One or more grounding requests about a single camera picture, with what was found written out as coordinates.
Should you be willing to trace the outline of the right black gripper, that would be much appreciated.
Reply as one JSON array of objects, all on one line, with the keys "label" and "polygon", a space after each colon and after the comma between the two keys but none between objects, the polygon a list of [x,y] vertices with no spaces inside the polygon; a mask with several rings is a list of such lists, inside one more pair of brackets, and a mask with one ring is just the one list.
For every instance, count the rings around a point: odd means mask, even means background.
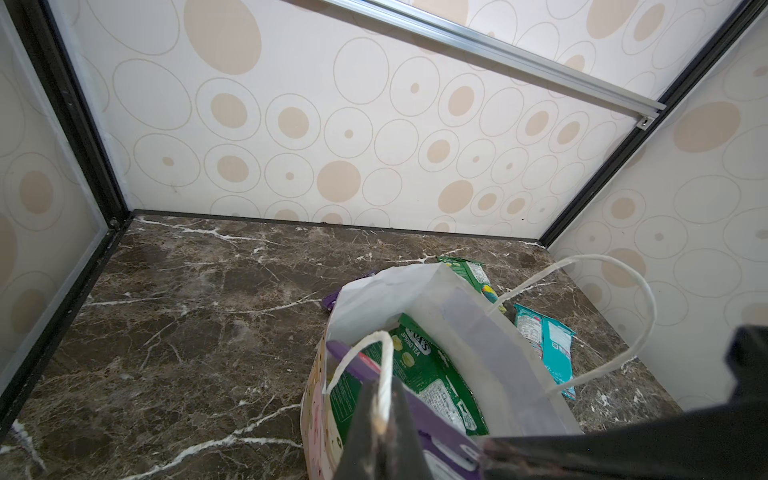
[{"label": "right black gripper", "polygon": [[574,436],[490,439],[484,479],[764,479],[767,476],[767,327],[734,334],[728,405]]}]

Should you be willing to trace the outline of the white paper gift bag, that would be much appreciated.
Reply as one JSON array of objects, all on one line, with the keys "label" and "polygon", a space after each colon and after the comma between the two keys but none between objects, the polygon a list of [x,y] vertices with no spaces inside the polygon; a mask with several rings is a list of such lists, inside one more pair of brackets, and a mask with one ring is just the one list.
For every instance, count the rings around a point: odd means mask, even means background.
[{"label": "white paper gift bag", "polygon": [[342,450],[332,444],[329,394],[351,365],[334,359],[330,340],[354,347],[390,328],[397,315],[416,320],[447,351],[476,395],[496,437],[579,435],[581,429],[542,361],[499,310],[443,264],[393,267],[346,284],[331,312],[302,398],[300,429],[312,479],[329,479]]}]

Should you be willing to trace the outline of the large purple snack bag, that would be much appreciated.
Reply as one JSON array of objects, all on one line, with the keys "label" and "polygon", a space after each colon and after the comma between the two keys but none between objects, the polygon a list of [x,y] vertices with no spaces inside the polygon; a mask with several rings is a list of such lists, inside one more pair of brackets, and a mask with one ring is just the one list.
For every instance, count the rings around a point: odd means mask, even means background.
[{"label": "large purple snack bag", "polygon": [[[342,360],[351,347],[343,342],[330,340],[326,343],[327,352],[336,360]],[[375,381],[379,377],[379,366],[373,360],[366,360],[362,354],[352,360],[351,365],[345,368],[345,373],[351,374],[357,380]],[[437,459],[443,462],[438,473],[443,475],[445,470],[452,470],[450,475],[445,473],[442,479],[482,479],[480,467],[477,462],[480,450],[476,442],[460,432],[457,427],[449,424],[434,409],[420,400],[413,392],[405,388],[413,425],[418,431],[422,446],[432,456],[426,456],[427,460]]]}]

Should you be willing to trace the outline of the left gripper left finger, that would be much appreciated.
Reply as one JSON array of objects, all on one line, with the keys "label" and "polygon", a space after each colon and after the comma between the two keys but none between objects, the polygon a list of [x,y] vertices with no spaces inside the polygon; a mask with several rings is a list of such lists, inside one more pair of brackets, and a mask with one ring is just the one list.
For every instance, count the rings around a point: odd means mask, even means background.
[{"label": "left gripper left finger", "polygon": [[374,480],[381,476],[380,435],[374,427],[377,387],[376,382],[363,384],[334,480]]}]

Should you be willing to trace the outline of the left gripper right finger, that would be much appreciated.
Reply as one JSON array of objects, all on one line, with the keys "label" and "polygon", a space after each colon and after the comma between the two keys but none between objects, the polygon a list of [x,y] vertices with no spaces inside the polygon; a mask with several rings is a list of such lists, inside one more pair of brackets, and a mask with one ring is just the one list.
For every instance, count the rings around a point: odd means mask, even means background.
[{"label": "left gripper right finger", "polygon": [[400,380],[392,381],[386,430],[386,478],[432,479],[420,435],[413,423],[407,395]]}]

